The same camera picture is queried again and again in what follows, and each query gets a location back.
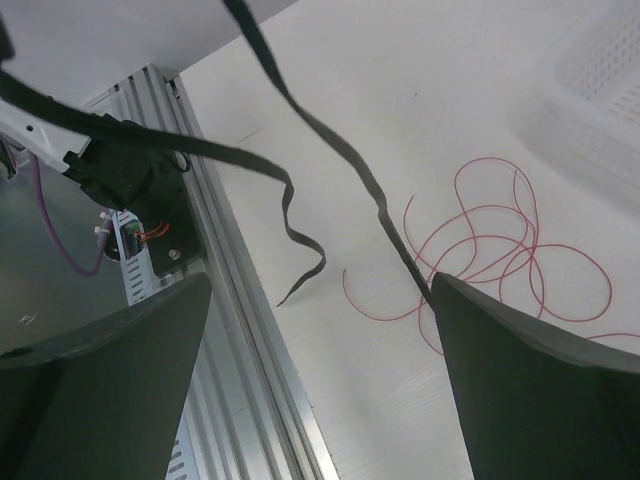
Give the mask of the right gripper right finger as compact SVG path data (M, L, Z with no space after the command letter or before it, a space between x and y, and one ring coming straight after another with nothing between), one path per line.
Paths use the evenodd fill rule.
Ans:
M431 291L475 478L638 478L638 356L448 274L437 274Z

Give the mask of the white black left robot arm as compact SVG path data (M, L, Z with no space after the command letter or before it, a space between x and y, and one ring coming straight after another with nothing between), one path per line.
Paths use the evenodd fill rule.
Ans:
M182 171L171 153L71 132L5 100L1 133L104 207L129 210L142 220L165 220L184 199Z

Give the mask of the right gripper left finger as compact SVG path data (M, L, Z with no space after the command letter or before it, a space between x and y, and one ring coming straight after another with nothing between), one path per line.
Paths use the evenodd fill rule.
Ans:
M195 274L2 353L2 478L164 478L210 299Z

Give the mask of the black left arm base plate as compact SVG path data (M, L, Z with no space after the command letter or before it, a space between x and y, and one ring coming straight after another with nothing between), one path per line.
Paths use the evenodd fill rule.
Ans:
M187 195L177 201L176 210L168 217L167 224L169 228L163 235L146 243L157 277L185 268L203 253L199 228Z

